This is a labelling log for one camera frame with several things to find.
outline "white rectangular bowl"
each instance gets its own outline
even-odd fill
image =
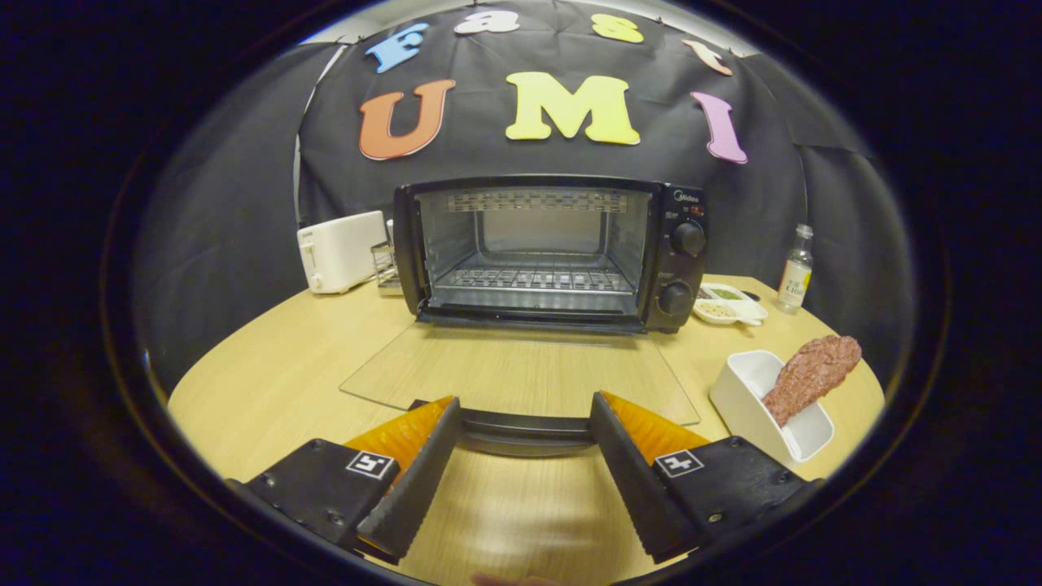
[[[710,399],[731,435],[747,439],[792,469],[820,451],[836,430],[817,401],[778,426],[763,398],[774,388],[783,366],[767,350],[730,355],[710,390]]]

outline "white toaster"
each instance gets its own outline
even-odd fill
[[[343,293],[373,275],[371,247],[387,242],[383,213],[367,212],[297,230],[307,287]]]

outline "oven rack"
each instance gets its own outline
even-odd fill
[[[632,294],[632,286],[615,267],[580,265],[494,265],[457,267],[439,279],[448,289],[511,289]]]

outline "oven handle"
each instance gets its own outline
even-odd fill
[[[416,399],[412,411],[426,405]],[[545,417],[462,409],[460,445],[513,458],[568,456],[594,445],[589,417]]]

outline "midea logo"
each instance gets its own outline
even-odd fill
[[[697,197],[692,197],[680,190],[676,190],[673,192],[673,199],[677,201],[690,201],[692,203],[698,203]]]

